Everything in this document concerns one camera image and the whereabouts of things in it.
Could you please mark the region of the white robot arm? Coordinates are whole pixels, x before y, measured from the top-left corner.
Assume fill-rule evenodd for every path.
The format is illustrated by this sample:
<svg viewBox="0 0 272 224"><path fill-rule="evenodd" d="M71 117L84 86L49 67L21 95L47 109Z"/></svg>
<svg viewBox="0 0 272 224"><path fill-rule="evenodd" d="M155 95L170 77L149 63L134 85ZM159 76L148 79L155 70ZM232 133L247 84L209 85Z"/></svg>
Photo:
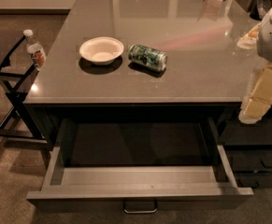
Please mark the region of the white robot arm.
<svg viewBox="0 0 272 224"><path fill-rule="evenodd" d="M272 8L242 40L245 45L256 35L257 54L265 59L265 64L255 66L248 81L246 95L242 100L239 120L245 124L254 124L261 120L272 106Z"/></svg>

